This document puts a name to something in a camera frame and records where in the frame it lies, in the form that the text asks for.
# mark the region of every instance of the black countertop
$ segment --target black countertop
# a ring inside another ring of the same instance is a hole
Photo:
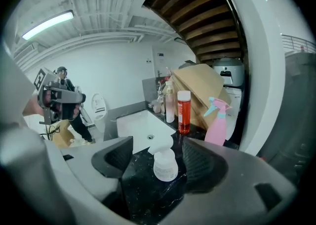
[[[117,138],[118,130],[116,119],[143,110],[149,110],[160,120],[164,116],[154,113],[148,108],[148,102],[116,108],[108,111],[104,141]],[[131,220],[138,224],[158,224],[182,200],[187,181],[186,168],[182,160],[183,137],[192,137],[204,140],[206,131],[195,125],[190,125],[190,132],[182,135],[178,131],[178,119],[167,125],[176,130],[172,135],[172,150],[178,164],[178,176],[171,182],[162,182],[156,178],[153,171],[154,156],[148,148],[135,153],[122,177],[123,190],[128,205]],[[238,149],[238,145],[225,141],[224,146]]]

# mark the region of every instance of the sink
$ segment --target sink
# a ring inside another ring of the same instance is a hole
[[[133,136],[133,154],[176,131],[145,110],[117,119],[118,136]]]

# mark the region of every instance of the black pants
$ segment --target black pants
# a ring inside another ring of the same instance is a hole
[[[89,142],[92,141],[92,136],[88,131],[88,128],[82,123],[80,114],[72,121],[69,121],[73,129],[81,135],[81,137]]]

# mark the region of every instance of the stair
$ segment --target stair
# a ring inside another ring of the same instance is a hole
[[[243,57],[244,38],[227,0],[146,0],[188,44],[200,62]]]

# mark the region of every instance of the white bottle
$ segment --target white bottle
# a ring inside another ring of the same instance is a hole
[[[178,164],[175,159],[174,152],[171,150],[173,139],[171,136],[158,136],[156,141],[148,152],[154,155],[154,174],[164,182],[173,181],[178,176]]]
[[[174,121],[174,95],[173,95],[173,86],[172,81],[166,82],[166,97],[165,97],[165,106],[166,106],[166,121],[171,123]]]

